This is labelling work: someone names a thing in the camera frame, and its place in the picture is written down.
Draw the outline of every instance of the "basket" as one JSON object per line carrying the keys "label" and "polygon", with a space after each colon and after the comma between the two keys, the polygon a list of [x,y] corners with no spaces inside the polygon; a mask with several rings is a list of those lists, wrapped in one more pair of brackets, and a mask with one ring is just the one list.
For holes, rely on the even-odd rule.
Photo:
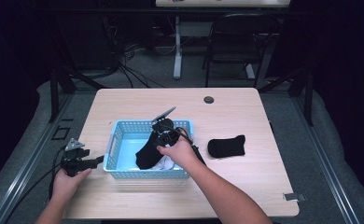
{"label": "basket", "polygon": [[[174,127],[184,128],[193,136],[189,120],[173,120]],[[118,120],[112,129],[104,158],[104,170],[115,178],[189,178],[178,165],[170,170],[140,170],[135,164],[135,153],[146,143],[152,132],[151,120]]]}

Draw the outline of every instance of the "forearm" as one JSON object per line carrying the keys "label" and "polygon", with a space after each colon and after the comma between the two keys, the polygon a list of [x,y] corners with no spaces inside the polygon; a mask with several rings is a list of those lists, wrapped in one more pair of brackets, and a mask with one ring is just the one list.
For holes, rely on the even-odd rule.
{"label": "forearm", "polygon": [[200,162],[187,169],[222,223],[271,223],[246,193]]}
{"label": "forearm", "polygon": [[48,206],[37,219],[36,224],[61,223],[65,206],[66,202],[55,199],[50,200]]}

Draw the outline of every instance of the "white desk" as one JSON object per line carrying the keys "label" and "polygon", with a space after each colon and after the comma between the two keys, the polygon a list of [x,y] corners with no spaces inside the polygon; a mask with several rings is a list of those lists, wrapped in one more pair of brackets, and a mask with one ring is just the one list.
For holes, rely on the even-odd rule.
{"label": "white desk", "polygon": [[[290,0],[156,0],[157,7],[288,7]],[[175,65],[174,79],[181,78],[182,50],[180,42],[180,20],[175,20]]]}
{"label": "white desk", "polygon": [[[212,104],[203,101],[214,97]],[[172,106],[170,119],[190,119],[194,143],[209,168],[248,193],[270,217],[293,217],[296,202],[259,94],[255,89],[118,89],[100,90],[91,106],[79,141],[91,150],[88,157],[104,155],[118,119],[154,119]],[[245,155],[212,159],[208,141],[245,135]],[[195,182],[156,188],[121,184],[99,165],[79,186],[64,218],[178,219],[216,217]]]}

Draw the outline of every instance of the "black sock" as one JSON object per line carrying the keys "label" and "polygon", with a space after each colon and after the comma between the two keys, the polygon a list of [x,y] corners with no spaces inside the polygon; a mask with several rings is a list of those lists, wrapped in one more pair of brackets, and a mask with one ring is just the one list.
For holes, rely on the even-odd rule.
{"label": "black sock", "polygon": [[136,164],[139,169],[150,169],[161,159],[162,154],[156,149],[154,143],[155,140],[159,137],[159,135],[155,132],[150,134],[147,143],[135,153],[136,156]]}
{"label": "black sock", "polygon": [[245,136],[238,135],[229,139],[212,139],[208,142],[208,152],[214,158],[243,156]]}

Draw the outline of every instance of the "office chair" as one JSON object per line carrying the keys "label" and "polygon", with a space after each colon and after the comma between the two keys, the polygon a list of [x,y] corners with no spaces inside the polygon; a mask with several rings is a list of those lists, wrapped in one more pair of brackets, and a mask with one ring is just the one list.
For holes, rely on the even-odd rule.
{"label": "office chair", "polygon": [[211,27],[203,61],[205,87],[208,87],[210,63],[241,63],[243,69],[257,63],[253,85],[256,88],[269,36],[278,26],[278,20],[267,14],[232,13],[217,18]]}

